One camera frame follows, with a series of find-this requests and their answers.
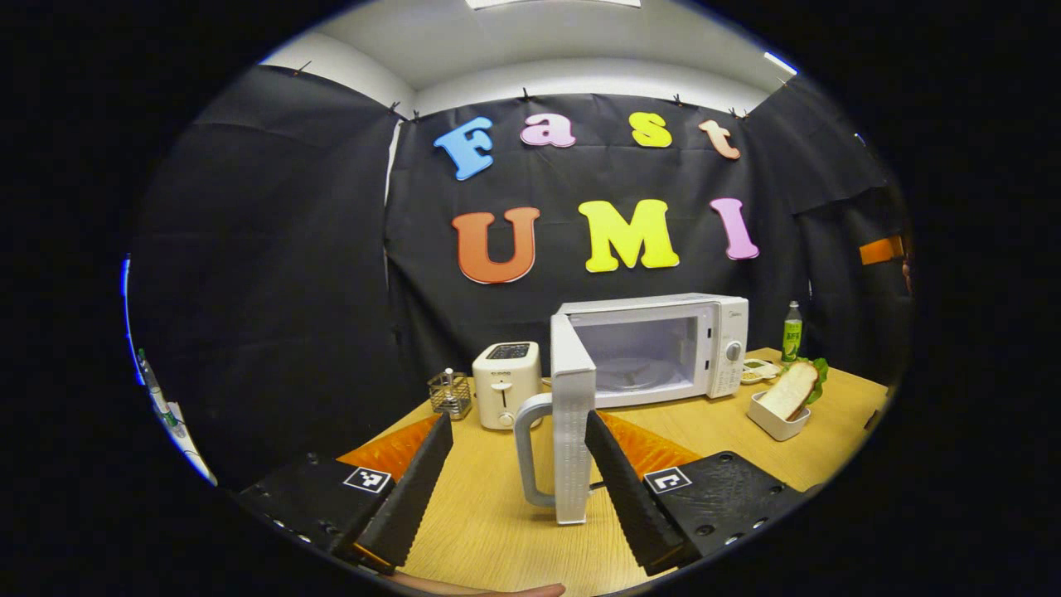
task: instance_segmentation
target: colorful foam letter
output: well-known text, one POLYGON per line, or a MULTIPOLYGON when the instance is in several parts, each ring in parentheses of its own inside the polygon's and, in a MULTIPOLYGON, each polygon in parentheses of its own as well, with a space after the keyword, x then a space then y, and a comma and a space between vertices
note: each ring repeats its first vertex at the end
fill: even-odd
POLYGON ((469 279, 480 283, 516 281, 534 266, 534 221, 541 211, 534 207, 516 207, 505 211, 512 223, 512 258, 504 263, 490 260, 487 251, 487 228, 493 213, 465 213, 453 218, 457 229, 457 263, 469 279))
POLYGON ((717 122, 706 120, 697 127, 708 134, 711 144, 715 145, 715 151, 720 153, 723 157, 730 159, 741 157, 741 150, 730 146, 729 141, 726 140, 726 137, 729 137, 729 130, 719 126, 717 122))
POLYGON ((578 212, 590 223, 590 244, 592 253, 586 261, 591 271, 611 271, 619 268, 619 261, 612 257, 611 246, 623 258, 627 267, 638 262, 641 245, 645 253, 641 264, 646 267, 673 267, 678 264, 678 253, 671 247, 671 235, 666 231, 666 203, 658 198, 645 198, 633 208, 630 223, 607 200, 588 200, 578 206, 578 212))
POLYGON ((485 151, 493 148, 490 136, 483 131, 490 126, 493 122, 480 116, 435 139, 435 146, 445 148, 457 164, 458 180, 468 179, 493 163, 492 157, 475 151, 476 147, 485 151))
POLYGON ((633 126, 633 140, 646 147, 665 147, 671 145, 671 131, 664 128, 666 122, 658 113, 651 111, 636 111, 630 115, 630 126, 633 126))
POLYGON ((711 201, 711 208, 721 215, 726 238, 729 239, 730 245, 726 248, 726 256, 733 260, 759 257, 759 247, 751 243, 748 228, 745 227, 744 217, 741 216, 743 205, 737 198, 716 198, 711 201))
POLYGON ((520 139, 528 145, 556 145, 570 147, 575 144, 571 136, 571 120, 559 113, 536 113, 524 121, 527 126, 520 133, 520 139))

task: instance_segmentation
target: label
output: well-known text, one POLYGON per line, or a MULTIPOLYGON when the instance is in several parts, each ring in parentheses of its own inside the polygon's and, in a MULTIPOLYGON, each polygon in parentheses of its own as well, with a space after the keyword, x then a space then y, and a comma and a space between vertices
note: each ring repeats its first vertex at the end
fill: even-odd
POLYGON ((781 361, 793 363, 799 353, 799 343, 803 337, 803 322, 800 320, 785 321, 785 337, 781 341, 781 361))
POLYGON ((645 482, 657 494, 693 485, 677 467, 645 474, 645 482))
POLYGON ((368 493, 380 493, 389 480, 390 473, 359 467, 343 481, 343 485, 367 491, 368 493))

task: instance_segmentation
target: microwave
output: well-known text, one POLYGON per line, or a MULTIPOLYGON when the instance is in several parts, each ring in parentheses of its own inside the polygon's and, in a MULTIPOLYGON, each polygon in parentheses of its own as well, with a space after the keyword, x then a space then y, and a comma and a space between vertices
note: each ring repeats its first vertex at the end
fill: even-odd
MULTIPOLYGON (((595 366, 595 408, 716 399, 741 387, 746 298, 700 293, 620 298, 564 303, 557 315, 567 318, 595 366)), ((563 368, 553 362, 554 370, 563 368)))
POLYGON ((550 320, 552 392, 524 402, 514 424, 526 499, 554 508, 561 525, 585 523, 589 411, 732 394, 747 340, 748 301, 740 296, 686 293, 560 305, 550 320), (529 435, 550 414, 555 495, 537 489, 529 435))

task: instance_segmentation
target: green bottle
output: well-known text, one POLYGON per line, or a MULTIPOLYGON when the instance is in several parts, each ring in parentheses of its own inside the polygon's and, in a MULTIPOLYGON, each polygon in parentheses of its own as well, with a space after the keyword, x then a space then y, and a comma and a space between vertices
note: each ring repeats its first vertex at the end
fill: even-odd
POLYGON ((799 344, 803 339, 803 317, 799 315, 799 303, 788 303, 785 316, 785 336, 781 341, 781 363, 793 363, 799 354, 799 344))

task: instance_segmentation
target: lettuce leaf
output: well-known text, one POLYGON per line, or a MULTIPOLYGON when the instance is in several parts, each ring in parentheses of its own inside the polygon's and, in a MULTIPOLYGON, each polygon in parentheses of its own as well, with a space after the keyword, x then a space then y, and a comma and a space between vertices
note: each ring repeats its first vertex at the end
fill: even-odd
POLYGON ((799 357, 795 362, 785 366, 785 368, 782 369, 781 373, 779 373, 778 375, 781 376, 784 375, 785 373, 788 373, 788 370, 792 368, 792 366, 798 363, 808 363, 814 366, 814 369, 818 370, 818 383, 814 385, 814 390, 811 391, 811 396, 807 397, 806 399, 806 404, 811 405, 814 403, 814 401, 817 401, 819 398, 821 398, 821 392, 822 392, 821 385, 824 384, 825 380, 829 377, 829 364, 825 363, 824 358, 820 357, 814 359, 813 362, 811 359, 799 357))

